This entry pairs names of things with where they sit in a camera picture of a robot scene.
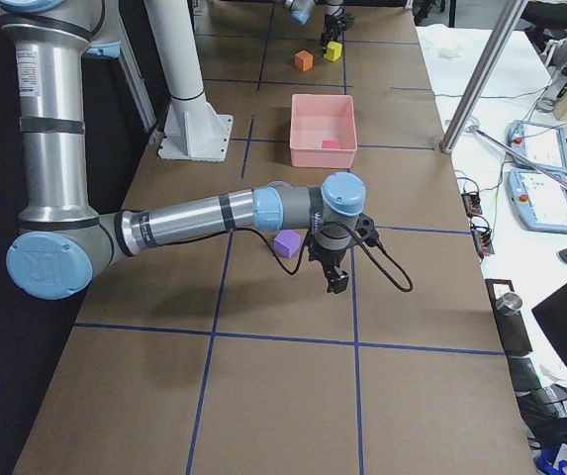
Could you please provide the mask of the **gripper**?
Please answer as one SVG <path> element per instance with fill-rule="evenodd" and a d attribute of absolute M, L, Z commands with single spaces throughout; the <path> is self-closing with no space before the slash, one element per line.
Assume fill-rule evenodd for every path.
<path fill-rule="evenodd" d="M 334 42 L 333 36 L 340 36 L 352 26 L 353 16 L 349 12 L 343 12 L 338 15 L 325 15 L 324 31 L 320 37 L 322 53 L 326 53 L 330 42 Z"/>
<path fill-rule="evenodd" d="M 327 292 L 339 294 L 347 289 L 348 273 L 341 268 L 341 263 L 347 253 L 347 248 L 328 249 L 322 246 L 315 237 L 308 244 L 309 261 L 317 262 L 326 276 Z"/>

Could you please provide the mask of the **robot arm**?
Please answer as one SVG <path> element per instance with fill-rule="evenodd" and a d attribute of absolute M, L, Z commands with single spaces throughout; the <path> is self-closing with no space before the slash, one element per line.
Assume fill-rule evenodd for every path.
<path fill-rule="evenodd" d="M 323 53 L 327 52 L 329 43 L 338 43 L 342 34 L 354 25 L 354 17 L 345 10 L 342 0 L 284 0 L 275 1 L 275 4 L 288 10 L 292 19 L 300 25 L 305 25 L 309 21 L 318 4 L 325 6 L 324 27 L 320 37 Z"/>
<path fill-rule="evenodd" d="M 227 157 L 234 119 L 207 98 L 189 5 L 148 1 L 144 8 L 169 93 L 164 115 L 156 114 L 148 95 L 118 2 L 0 2 L 0 29 L 15 51 L 27 187 L 5 257 L 12 281 L 36 298 L 65 299 L 147 249 L 236 232 L 302 230 L 301 256 L 321 266 L 329 292 L 344 291 L 348 276 L 341 263 L 359 243 L 366 196 L 350 172 L 358 139 L 348 95 L 296 94 L 291 100 L 291 162 L 327 169 L 318 186 L 274 182 L 133 210 L 124 205 L 133 162 L 87 163 L 83 64 L 97 59 L 128 88 L 143 135 L 162 132 L 161 158 L 220 163 Z"/>

